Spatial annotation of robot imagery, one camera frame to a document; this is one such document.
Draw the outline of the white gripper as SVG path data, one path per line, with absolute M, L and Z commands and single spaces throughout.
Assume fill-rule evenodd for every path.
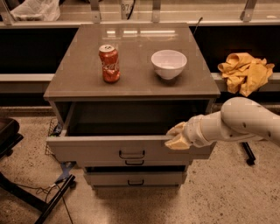
M 200 123 L 203 115 L 196 115 L 187 122 L 180 122 L 167 131 L 168 136 L 175 136 L 165 142 L 165 146 L 171 150 L 188 150 L 191 145 L 202 148 L 211 145 L 202 134 Z

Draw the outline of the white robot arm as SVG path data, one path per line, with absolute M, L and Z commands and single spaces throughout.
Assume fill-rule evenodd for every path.
M 244 97 L 227 100 L 220 111 L 196 115 L 181 122 L 167 133 L 171 139 L 165 146 L 171 150 L 188 150 L 217 141 L 246 142 L 268 140 L 280 146 L 280 116 Z

